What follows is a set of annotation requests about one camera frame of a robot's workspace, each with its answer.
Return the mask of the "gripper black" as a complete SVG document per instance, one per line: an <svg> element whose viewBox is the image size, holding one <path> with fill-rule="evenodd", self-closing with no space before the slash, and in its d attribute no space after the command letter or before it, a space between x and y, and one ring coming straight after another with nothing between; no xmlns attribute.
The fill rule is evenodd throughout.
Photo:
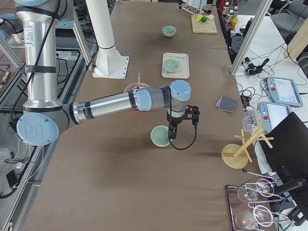
<svg viewBox="0 0 308 231"><path fill-rule="evenodd" d="M178 132L178 124L183 121L183 116L185 115L185 111L176 112L176 111L167 111L167 121L168 121L168 132L169 138L171 140L176 139Z"/></svg>

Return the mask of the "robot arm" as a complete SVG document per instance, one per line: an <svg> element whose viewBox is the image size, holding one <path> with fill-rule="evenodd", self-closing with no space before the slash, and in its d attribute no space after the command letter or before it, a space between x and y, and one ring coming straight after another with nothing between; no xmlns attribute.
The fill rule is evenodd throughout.
<svg viewBox="0 0 308 231"><path fill-rule="evenodd" d="M21 139L34 146L44 146L85 120L130 109L167 110L169 140L174 140L178 124L198 123L199 110L188 105L191 86L175 80L169 86L146 87L98 99L76 102L76 96L58 97L56 68L56 27L71 22L74 4L70 0L18 0L16 14L23 22L27 82L27 101L16 130Z"/></svg>

